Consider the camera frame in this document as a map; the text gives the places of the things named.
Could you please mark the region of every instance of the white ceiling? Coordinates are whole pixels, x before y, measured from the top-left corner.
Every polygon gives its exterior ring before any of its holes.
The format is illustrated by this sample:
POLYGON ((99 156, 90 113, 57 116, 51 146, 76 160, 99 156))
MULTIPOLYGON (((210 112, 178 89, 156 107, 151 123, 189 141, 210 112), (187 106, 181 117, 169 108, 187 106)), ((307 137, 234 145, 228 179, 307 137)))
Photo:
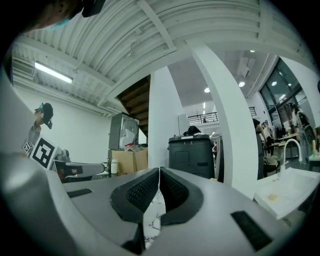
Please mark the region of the white ceiling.
MULTIPOLYGON (((257 0, 108 0, 98 15, 79 14, 64 27, 26 33, 14 43, 13 59, 31 66, 42 62, 71 76, 73 84, 39 73, 30 77, 15 72, 13 78, 17 86, 47 94, 54 90, 109 115, 122 109, 115 97, 123 90, 152 71, 188 58, 186 40, 214 44, 215 49, 226 40, 229 48, 245 49, 243 42, 258 47, 259 37, 268 36, 266 48, 284 51, 283 56, 293 60, 311 60, 290 22, 277 9, 270 11, 271 20, 263 20, 257 0), (272 33, 266 35, 262 23, 270 24, 272 33)), ((196 67, 192 77, 192 85, 204 86, 196 67)))
MULTIPOLYGON (((267 53, 257 51, 250 52, 248 50, 221 51, 215 52, 215 54, 223 61, 237 83, 241 81, 245 82, 245 86, 240 88, 244 96, 248 95, 259 75, 264 71, 263 68, 268 57, 267 53), (244 78, 243 75, 237 75, 240 60, 243 57, 255 59, 253 69, 246 78, 244 78)), ((175 83, 182 106, 201 104, 213 100, 210 93, 204 92, 207 83, 196 61, 192 57, 171 64, 168 68, 175 83)))

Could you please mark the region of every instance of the cardboard box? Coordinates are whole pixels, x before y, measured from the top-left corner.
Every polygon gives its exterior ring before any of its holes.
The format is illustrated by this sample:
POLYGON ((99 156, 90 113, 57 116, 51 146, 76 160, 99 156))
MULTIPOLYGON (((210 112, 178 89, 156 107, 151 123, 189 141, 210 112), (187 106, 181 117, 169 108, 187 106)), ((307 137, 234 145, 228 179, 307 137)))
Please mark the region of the cardboard box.
POLYGON ((112 159, 118 161, 118 172, 132 174, 148 169, 148 148, 139 152, 112 150, 112 159))
POLYGON ((139 152, 134 153, 136 172, 148 169, 148 148, 145 147, 139 152))

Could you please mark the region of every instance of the ceiling beam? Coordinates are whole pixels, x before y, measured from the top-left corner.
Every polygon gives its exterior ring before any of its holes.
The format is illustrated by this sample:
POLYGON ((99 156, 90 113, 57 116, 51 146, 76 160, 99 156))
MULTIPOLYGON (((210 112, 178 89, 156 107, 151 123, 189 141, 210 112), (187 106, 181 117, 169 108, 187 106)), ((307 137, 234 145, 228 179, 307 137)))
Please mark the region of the ceiling beam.
POLYGON ((260 0, 260 25, 258 39, 263 43, 266 42, 271 35, 273 25, 273 8, 266 0, 260 0))
POLYGON ((16 45, 21 45, 26 48, 29 48, 33 51, 42 52, 46 55, 49 55, 50 58, 56 59, 59 62, 66 64, 67 66, 71 67, 72 69, 79 70, 84 75, 98 81, 99 83, 103 84, 109 90, 111 90, 112 86, 116 83, 109 79, 108 77, 104 76, 103 74, 99 73, 98 71, 94 70, 93 68, 80 63, 79 60, 57 50, 54 49, 44 43, 36 41, 34 39, 28 38, 26 36, 19 37, 18 40, 14 42, 16 45))
POLYGON ((157 14, 152 10, 150 5, 145 0, 139 0, 136 4, 145 12, 145 14, 150 18, 150 20, 155 25, 156 29, 161 34, 163 40, 168 45, 169 49, 175 49, 175 44, 172 41, 171 36, 169 35, 168 31, 166 30, 165 26, 157 16, 157 14))

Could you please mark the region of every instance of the gray plastic surface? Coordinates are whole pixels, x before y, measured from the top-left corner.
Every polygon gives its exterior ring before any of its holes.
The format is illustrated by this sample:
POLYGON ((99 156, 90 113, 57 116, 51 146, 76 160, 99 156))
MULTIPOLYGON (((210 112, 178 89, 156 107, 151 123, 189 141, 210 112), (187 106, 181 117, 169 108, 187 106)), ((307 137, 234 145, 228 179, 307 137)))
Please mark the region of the gray plastic surface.
MULTIPOLYGON (((136 224, 120 219, 109 196, 114 188, 149 170, 61 184, 56 172, 44 170, 30 159, 2 155, 0 160, 2 194, 12 214, 37 243, 58 255, 133 255, 119 245, 134 236, 136 224), (86 188, 93 192, 72 199, 66 193, 86 188)), ((281 234, 282 227, 267 211, 235 189, 169 170, 200 188, 203 204, 188 222, 162 227, 143 255, 253 255, 253 247, 230 216, 236 211, 245 211, 270 238, 281 234)))

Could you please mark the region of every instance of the air vent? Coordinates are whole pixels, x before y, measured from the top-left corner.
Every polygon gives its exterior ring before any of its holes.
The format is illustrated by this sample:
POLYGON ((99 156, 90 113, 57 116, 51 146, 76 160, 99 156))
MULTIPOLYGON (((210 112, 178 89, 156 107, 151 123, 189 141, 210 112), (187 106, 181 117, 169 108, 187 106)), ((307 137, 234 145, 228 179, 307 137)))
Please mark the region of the air vent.
POLYGON ((19 60, 12 61, 12 68, 29 76, 33 76, 35 72, 35 67, 29 64, 26 64, 19 60))

